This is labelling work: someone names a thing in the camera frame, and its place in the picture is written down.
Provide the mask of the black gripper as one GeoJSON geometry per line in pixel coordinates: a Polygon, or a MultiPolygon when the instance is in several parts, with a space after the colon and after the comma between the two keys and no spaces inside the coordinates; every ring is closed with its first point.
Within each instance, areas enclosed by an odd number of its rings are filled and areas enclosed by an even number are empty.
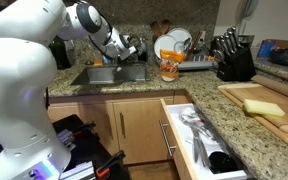
{"type": "Polygon", "coordinates": [[[135,47],[135,49],[136,49],[135,54],[136,55],[142,54],[140,38],[137,35],[130,35],[128,38],[128,44],[129,44],[129,46],[135,47]]]}

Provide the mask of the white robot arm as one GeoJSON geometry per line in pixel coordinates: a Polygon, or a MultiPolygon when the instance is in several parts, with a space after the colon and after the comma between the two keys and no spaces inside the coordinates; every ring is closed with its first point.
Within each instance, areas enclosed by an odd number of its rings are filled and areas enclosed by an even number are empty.
{"type": "Polygon", "coordinates": [[[57,73],[50,43],[88,36],[108,58],[136,52],[89,3],[16,0],[0,11],[0,180],[58,180],[71,159],[44,103],[57,73]]]}

